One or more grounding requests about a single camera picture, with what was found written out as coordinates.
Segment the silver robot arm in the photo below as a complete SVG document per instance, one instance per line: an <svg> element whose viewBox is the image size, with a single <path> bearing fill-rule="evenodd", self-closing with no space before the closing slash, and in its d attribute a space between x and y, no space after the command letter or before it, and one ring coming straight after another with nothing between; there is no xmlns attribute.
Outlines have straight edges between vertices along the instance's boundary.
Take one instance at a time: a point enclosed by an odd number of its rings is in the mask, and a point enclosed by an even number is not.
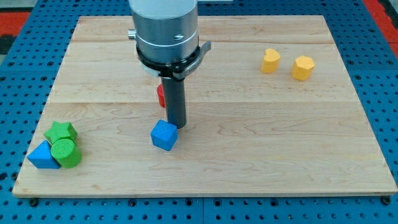
<svg viewBox="0 0 398 224"><path fill-rule="evenodd" d="M199 54L196 0L129 0L141 64L161 71Z"/></svg>

